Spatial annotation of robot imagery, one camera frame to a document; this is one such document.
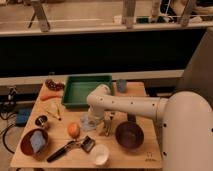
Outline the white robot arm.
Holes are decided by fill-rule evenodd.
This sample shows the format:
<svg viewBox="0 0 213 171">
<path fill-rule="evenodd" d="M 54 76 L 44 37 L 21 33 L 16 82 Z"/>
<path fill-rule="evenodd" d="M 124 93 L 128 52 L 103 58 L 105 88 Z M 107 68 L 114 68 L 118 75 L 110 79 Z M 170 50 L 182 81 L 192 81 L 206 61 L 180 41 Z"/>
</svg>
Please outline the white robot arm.
<svg viewBox="0 0 213 171">
<path fill-rule="evenodd" d="M 112 96 L 101 84 L 87 96 L 92 119 L 105 110 L 160 120 L 163 171 L 213 171 L 213 108 L 201 95 L 181 91 L 170 98 Z"/>
</svg>

